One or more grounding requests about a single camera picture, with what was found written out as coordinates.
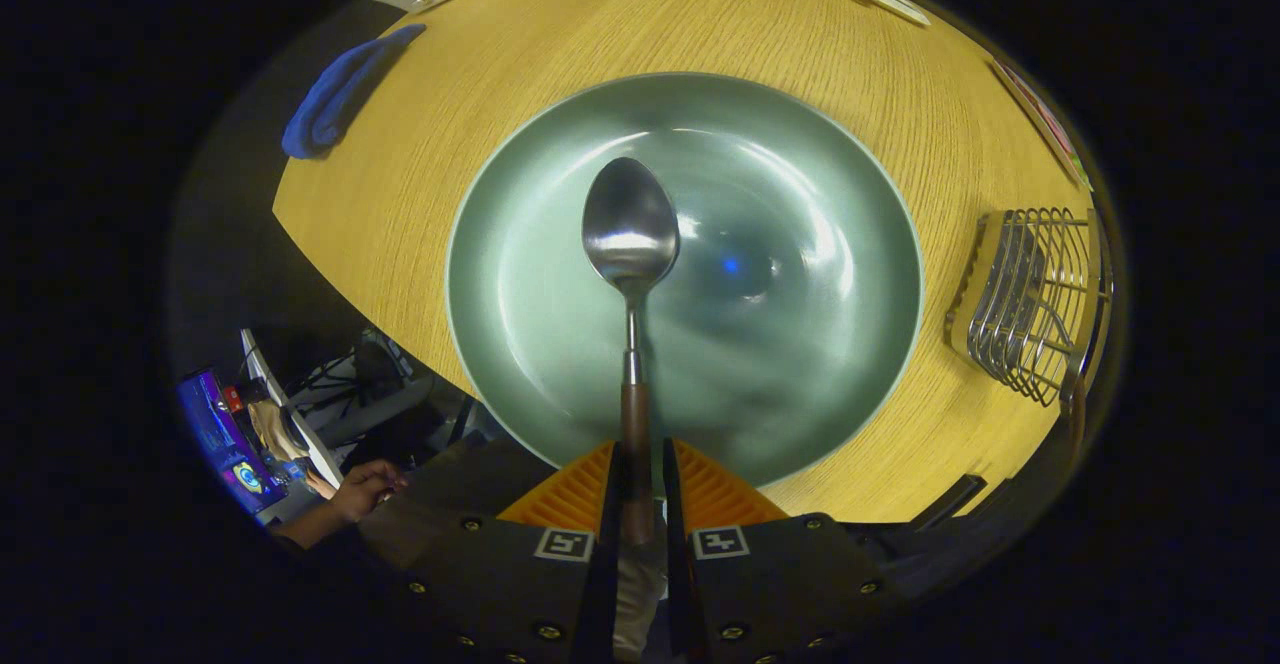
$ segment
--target metal spoon neck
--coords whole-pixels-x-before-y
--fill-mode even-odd
[[[640,316],[636,301],[627,298],[627,351],[622,357],[622,383],[635,386],[644,381],[640,372]]]

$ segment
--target black background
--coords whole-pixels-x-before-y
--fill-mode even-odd
[[[212,659],[383,655],[191,467],[161,321],[169,198],[220,106],[342,0],[12,0],[19,241],[15,631]],[[1082,477],[1032,534],[865,644],[876,660],[1257,660],[1274,569],[1247,542],[1271,239],[1245,212],[1274,95],[1266,0],[934,0],[1009,50],[1087,136],[1126,225],[1133,371]],[[239,572],[230,577],[228,572]]]

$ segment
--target plate rim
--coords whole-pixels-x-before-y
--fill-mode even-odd
[[[657,77],[672,77],[672,75],[676,75],[676,77],[689,77],[689,79],[732,81],[732,82],[735,82],[735,84],[748,84],[748,86],[758,87],[759,90],[768,90],[769,93],[776,93],[776,95],[783,96],[783,99],[790,99],[792,104],[796,104],[800,107],[806,109],[806,111],[815,114],[815,116],[818,116],[818,118],[822,118],[823,122],[827,122],[827,123],[829,123],[829,125],[836,127],[836,130],[840,130],[841,134],[846,137],[846,139],[851,141],[852,145],[858,146],[860,148],[860,151],[864,155],[867,155],[868,161],[873,162],[874,166],[876,166],[876,169],[877,169],[877,171],[881,173],[881,175],[884,178],[884,180],[888,182],[890,189],[892,191],[895,198],[897,200],[897,203],[902,209],[902,212],[906,214],[906,225],[908,225],[908,229],[911,233],[911,243],[914,244],[914,251],[915,251],[915,265],[916,265],[915,269],[916,269],[916,273],[918,273],[918,276],[919,276],[919,292],[920,292],[920,296],[919,296],[919,298],[916,298],[916,304],[915,304],[915,328],[911,331],[911,344],[906,348],[906,357],[902,358],[902,363],[897,368],[897,372],[893,376],[893,381],[891,383],[891,385],[888,386],[888,389],[884,390],[884,394],[881,397],[881,400],[878,400],[878,403],[876,404],[876,408],[872,409],[872,412],[867,416],[867,418],[864,418],[856,427],[854,427],[854,430],[850,432],[850,435],[846,436],[844,440],[841,440],[840,444],[837,444],[836,447],[832,447],[831,450],[827,450],[826,454],[818,455],[818,458],[815,458],[813,462],[809,462],[808,464],[804,464],[804,467],[800,467],[799,470],[796,470],[796,471],[794,471],[791,473],[783,473],[783,476],[781,476],[778,478],[774,478],[774,480],[771,480],[768,482],[764,482],[762,485],[751,485],[754,487],[773,486],[773,485],[785,482],[785,481],[790,480],[791,477],[796,477],[800,473],[805,473],[805,472],[813,470],[814,467],[817,467],[818,464],[822,464],[823,462],[826,462],[827,459],[829,459],[833,454],[836,454],[837,452],[840,452],[841,449],[844,449],[846,445],[849,445],[849,443],[851,440],[854,440],[855,436],[859,435],[859,432],[861,432],[864,429],[867,429],[868,423],[874,422],[876,418],[879,417],[881,412],[883,412],[883,409],[884,409],[884,406],[888,404],[890,398],[892,398],[892,395],[896,393],[897,386],[901,385],[902,377],[906,376],[906,368],[910,367],[911,360],[915,358],[915,348],[919,344],[920,330],[923,329],[923,325],[924,325],[924,301],[927,299],[927,294],[928,294],[928,290],[927,290],[927,287],[925,287],[925,279],[924,279],[924,249],[920,248],[920,234],[919,234],[919,232],[915,230],[915,217],[911,216],[911,209],[906,203],[905,196],[902,196],[901,187],[897,186],[897,182],[895,180],[895,178],[892,178],[890,175],[890,173],[884,168],[884,164],[882,161],[879,161],[879,159],[876,156],[876,154],[873,154],[872,150],[868,148],[868,146],[863,143],[863,141],[860,141],[856,136],[854,136],[852,132],[849,130],[849,128],[846,128],[845,125],[842,125],[842,123],[833,120],[833,118],[827,116],[827,113],[823,113],[822,109],[814,107],[813,104],[805,102],[804,99],[797,99],[797,96],[794,96],[791,93],[786,93],[786,91],[777,90],[773,86],[760,84],[760,82],[758,82],[758,81],[742,79],[742,77],[722,75],[722,73],[714,73],[714,72],[663,70],[663,72],[637,73],[636,75],[622,75],[622,77],[617,77],[617,79],[603,81],[603,82],[599,82],[599,84],[591,84],[591,86],[586,87],[585,90],[577,90],[577,91],[575,91],[575,93],[564,96],[563,99],[557,99],[556,102],[548,104],[547,107],[541,107],[539,113],[535,113],[534,116],[529,118],[529,120],[526,120],[525,123],[521,123],[521,125],[516,127],[516,130],[512,130],[511,134],[508,134],[506,137],[506,139],[503,139],[502,143],[499,143],[497,146],[497,148],[493,150],[493,152],[489,152],[489,157],[485,157],[484,164],[481,164],[481,166],[476,170],[476,175],[471,177],[471,184],[467,186],[466,193],[462,194],[462,200],[458,202],[458,207],[457,207],[456,212],[453,212],[453,226],[449,228],[449,241],[448,241],[448,246],[445,246],[445,249],[444,249],[444,315],[445,315],[445,319],[447,319],[447,322],[448,322],[448,328],[449,328],[449,339],[452,339],[452,342],[453,342],[453,352],[458,357],[458,363],[462,365],[462,372],[466,374],[467,380],[471,381],[471,388],[475,389],[475,391],[476,391],[476,400],[480,400],[480,403],[484,404],[485,411],[489,412],[490,417],[493,417],[494,421],[499,423],[499,426],[503,427],[503,431],[507,431],[508,435],[512,436],[512,439],[515,439],[516,441],[520,441],[521,447],[525,447],[525,449],[530,450],[530,453],[532,453],[534,455],[538,455],[538,458],[541,459],[543,462],[547,462],[548,464],[552,464],[552,467],[557,468],[557,471],[567,467],[567,464],[570,464],[571,462],[566,462],[563,464],[558,464],[558,463],[553,462],[553,459],[548,458],[548,455],[545,455],[540,450],[535,449],[535,447],[531,447],[529,444],[529,441],[525,441],[485,402],[485,399],[484,399],[484,391],[480,390],[479,383],[476,383],[474,374],[471,374],[471,367],[467,366],[467,360],[466,360],[465,354],[462,353],[462,345],[458,344],[458,333],[457,333],[457,328],[454,326],[454,321],[453,321],[453,296],[452,296],[452,285],[451,285],[451,281],[452,281],[452,278],[453,278],[452,276],[452,273],[453,273],[453,243],[457,242],[458,225],[462,223],[462,214],[466,212],[467,203],[471,202],[471,194],[475,193],[476,186],[480,184],[480,180],[481,180],[481,178],[484,178],[485,171],[489,171],[489,166],[492,166],[494,159],[498,159],[498,154],[502,154],[503,150],[507,148],[507,145],[511,145],[512,139],[516,139],[517,136],[521,136],[522,132],[526,130],[526,128],[529,128],[529,127],[534,125],[534,123],[541,120],[541,118],[547,116],[547,114],[553,113],[554,109],[563,107],[563,105],[570,104],[570,102],[572,102],[576,99],[580,99],[580,96],[589,95],[591,91],[595,91],[595,90],[603,90],[603,87],[605,87],[605,86],[621,84],[621,82],[626,82],[626,81],[657,79]],[[659,499],[666,499],[666,493],[654,491],[654,496],[658,496]]]

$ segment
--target wooden spoon handle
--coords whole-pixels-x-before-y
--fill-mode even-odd
[[[653,540],[653,468],[649,452],[649,386],[622,385],[622,541]]]

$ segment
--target spoon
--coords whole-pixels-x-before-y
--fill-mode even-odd
[[[640,372],[644,296],[676,264],[680,230],[666,191],[644,164],[618,157],[591,182],[582,209],[582,249],[595,273],[622,292],[627,349],[622,357],[622,540],[653,539],[653,473],[649,447],[649,386]]]

